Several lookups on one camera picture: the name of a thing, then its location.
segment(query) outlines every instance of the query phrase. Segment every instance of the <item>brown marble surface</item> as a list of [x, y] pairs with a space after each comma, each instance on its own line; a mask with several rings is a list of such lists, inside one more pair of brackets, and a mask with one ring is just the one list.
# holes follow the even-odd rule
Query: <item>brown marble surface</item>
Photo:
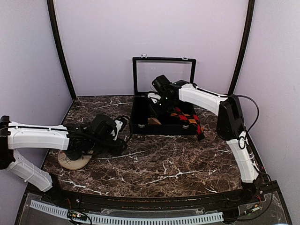
[[[87, 123], [99, 113], [130, 116], [132, 101], [129, 96], [79, 97], [64, 123]], [[233, 154], [216, 133], [217, 117], [204, 109], [196, 112], [205, 128], [201, 142], [195, 136], [133, 135], [120, 157], [98, 153], [83, 169], [69, 171], [51, 150], [43, 169], [56, 174], [65, 190], [96, 195], [179, 197], [241, 188]]]

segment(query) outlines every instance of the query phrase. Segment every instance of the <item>checkered cloth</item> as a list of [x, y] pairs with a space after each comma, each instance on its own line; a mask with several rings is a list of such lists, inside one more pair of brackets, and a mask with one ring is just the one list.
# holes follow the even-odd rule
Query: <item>checkered cloth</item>
[[199, 141], [205, 138], [203, 133], [204, 128], [200, 126], [199, 117], [197, 115], [194, 114], [191, 116], [189, 114], [184, 114], [180, 108], [176, 107], [175, 112], [173, 112], [171, 116], [177, 117], [180, 120], [197, 127], [197, 138]]

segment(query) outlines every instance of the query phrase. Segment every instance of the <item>white wall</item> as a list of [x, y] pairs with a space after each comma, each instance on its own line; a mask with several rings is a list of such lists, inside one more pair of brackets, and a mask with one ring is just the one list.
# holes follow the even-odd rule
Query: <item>white wall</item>
[[[0, 116], [60, 124], [71, 104], [54, 44], [46, 0], [0, 0]], [[46, 150], [20, 150], [41, 166]], [[26, 184], [0, 171], [0, 224], [13, 225]]]
[[[250, 132], [267, 172], [278, 180], [293, 224], [300, 224], [300, 1], [256, 1], [236, 94], [261, 116]], [[249, 125], [255, 107], [244, 103]]]
[[[55, 3], [77, 95], [133, 94], [131, 59], [142, 53], [196, 58], [195, 82], [227, 93], [240, 48], [247, 0]], [[176, 68], [165, 70], [178, 73]], [[158, 67], [152, 67], [149, 73], [161, 75]]]

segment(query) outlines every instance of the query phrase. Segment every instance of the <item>black metal pole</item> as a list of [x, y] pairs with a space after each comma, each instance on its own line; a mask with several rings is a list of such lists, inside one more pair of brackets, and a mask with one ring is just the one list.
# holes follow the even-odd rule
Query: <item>black metal pole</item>
[[60, 41], [60, 34], [58, 31], [58, 26], [57, 26], [57, 21], [56, 21], [56, 16], [55, 16], [55, 9], [54, 9], [54, 3], [53, 0], [47, 0], [48, 3], [48, 11], [49, 11], [49, 17], [50, 17], [50, 22], [51, 22], [51, 27], [52, 27], [52, 32], [53, 32], [53, 37], [56, 45], [56, 50], [58, 53], [58, 57], [60, 59], [60, 65], [62, 68], [62, 72], [64, 74], [64, 77], [67, 82], [67, 87], [69, 89], [70, 95], [73, 100], [76, 99], [76, 93], [72, 84], [72, 80], [70, 77], [70, 73], [67, 67], [66, 59], [64, 52], [62, 50], [62, 45]]
[[235, 86], [238, 82], [238, 78], [239, 78], [239, 75], [240, 75], [240, 69], [241, 69], [242, 64], [243, 64], [243, 60], [244, 60], [244, 56], [245, 56], [245, 52], [246, 52], [246, 47], [247, 47], [247, 43], [248, 43], [248, 38], [249, 38], [249, 34], [250, 34], [252, 16], [253, 16], [253, 11], [254, 11], [254, 4], [255, 4], [255, 0], [249, 0], [243, 38], [242, 38], [242, 42], [240, 44], [240, 52], [239, 52], [238, 60], [236, 62], [236, 66], [235, 66], [234, 73], [233, 73], [233, 76], [232, 76], [232, 80], [231, 80], [231, 84], [230, 84], [230, 87], [229, 87], [228, 95], [233, 94]]

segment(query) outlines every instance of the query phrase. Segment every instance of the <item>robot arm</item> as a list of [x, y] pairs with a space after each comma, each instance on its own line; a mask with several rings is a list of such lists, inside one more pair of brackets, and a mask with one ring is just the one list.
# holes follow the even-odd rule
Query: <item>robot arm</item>
[[246, 140], [246, 128], [237, 98], [227, 97], [198, 88], [186, 81], [171, 83], [164, 75], [153, 82], [157, 96], [149, 93], [150, 111], [154, 116], [171, 111], [179, 101], [189, 102], [218, 116], [217, 133], [227, 142], [238, 164], [242, 184], [253, 183], [258, 177], [254, 156]]
[[54, 187], [55, 177], [33, 165], [16, 149], [58, 149], [65, 151], [71, 160], [77, 160], [83, 153], [83, 146], [88, 148], [87, 152], [89, 146], [94, 145], [94, 140], [88, 138], [90, 136], [109, 145], [112, 154], [119, 155], [127, 147], [125, 141], [117, 138], [125, 125], [124, 118], [112, 120], [104, 115], [98, 115], [87, 126], [72, 127], [26, 125], [11, 122], [8, 116], [3, 116], [0, 119], [0, 169], [16, 174], [46, 192]]

